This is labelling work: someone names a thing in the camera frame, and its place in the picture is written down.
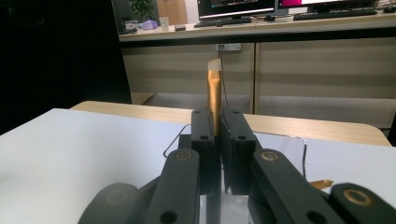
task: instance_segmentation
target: table surface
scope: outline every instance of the table surface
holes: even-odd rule
[[[190,109],[146,105],[124,105],[86,101],[71,109],[139,119],[191,123]],[[330,141],[390,147],[390,143],[376,127],[360,124],[314,119],[294,119],[246,114],[253,132],[293,135]]]
[[[168,32],[163,32],[161,27],[155,30],[138,30],[134,35],[120,35],[120,43],[122,47],[134,48],[212,42],[253,43],[395,36],[393,33],[396,29],[396,14],[378,11],[372,16],[324,20],[294,21],[293,17],[286,17],[277,18],[275,21],[253,19],[251,23],[222,27],[194,28],[193,25],[186,24],[186,31],[182,32],[176,32],[175,26],[170,26]]]

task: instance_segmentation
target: monitor screen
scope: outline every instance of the monitor screen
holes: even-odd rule
[[[239,18],[275,10],[275,0],[197,0],[199,20]]]
[[[373,7],[375,0],[279,0],[280,8],[289,7],[327,7],[329,9],[348,9]]]

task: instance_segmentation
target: keyboard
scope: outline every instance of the keyboard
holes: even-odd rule
[[[306,20],[320,20],[320,19],[332,19],[342,17],[357,17],[357,16],[370,16],[375,15],[377,12],[374,9],[360,9],[360,10],[349,10],[349,11],[334,11],[334,12],[323,12],[315,14],[301,14],[293,17],[294,21],[306,21]]]
[[[251,23],[251,18],[241,18],[241,19],[222,19],[217,21],[200,21],[194,25],[195,28],[206,27],[206,26],[222,26],[222,25],[232,25],[232,24],[242,24]]]

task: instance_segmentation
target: power outlet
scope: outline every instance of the power outlet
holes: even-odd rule
[[[217,44],[216,51],[221,48],[223,51],[240,51],[242,48],[241,43],[233,43],[233,44]]]

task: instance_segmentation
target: screw hole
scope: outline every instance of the screw hole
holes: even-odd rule
[[[307,214],[309,220],[315,224],[326,224],[326,218],[317,212],[308,212]]]
[[[161,223],[174,223],[177,220],[177,214],[172,211],[167,211],[161,214],[160,221]]]

